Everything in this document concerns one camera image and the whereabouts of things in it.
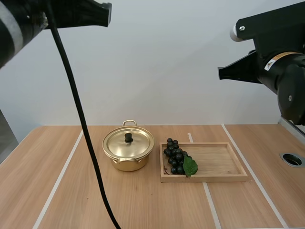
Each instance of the lid knob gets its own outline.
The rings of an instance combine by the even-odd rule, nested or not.
[[[133,141],[132,134],[131,133],[126,133],[125,134],[125,142],[126,143],[131,143],[132,141]]]

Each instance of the white wall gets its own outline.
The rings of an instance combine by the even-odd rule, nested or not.
[[[110,2],[109,28],[60,30],[88,124],[278,121],[275,94],[263,85],[220,81],[217,67],[254,48],[230,39],[238,19],[300,0]],[[79,124],[50,31],[1,69],[0,109],[19,141],[39,125]]]

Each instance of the round hole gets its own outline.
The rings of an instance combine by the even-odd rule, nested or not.
[[[302,161],[292,154],[284,154],[283,159],[293,166],[300,166],[302,164]]]

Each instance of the green leaf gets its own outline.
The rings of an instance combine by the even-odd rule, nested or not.
[[[184,157],[184,163],[183,163],[183,169],[185,171],[185,174],[190,177],[191,175],[194,175],[198,171],[198,165],[197,163],[190,159],[188,156]]]

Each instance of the wooden table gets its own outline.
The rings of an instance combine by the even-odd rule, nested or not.
[[[305,156],[305,146],[282,126],[144,126],[156,144],[149,163],[135,172],[114,169],[103,152],[102,140],[115,128],[90,126],[89,131],[122,228],[305,226],[305,168],[289,167],[279,156]],[[168,137],[229,142],[244,159],[249,182],[160,183],[158,146]],[[0,228],[114,228],[79,126],[39,127],[0,165]]]

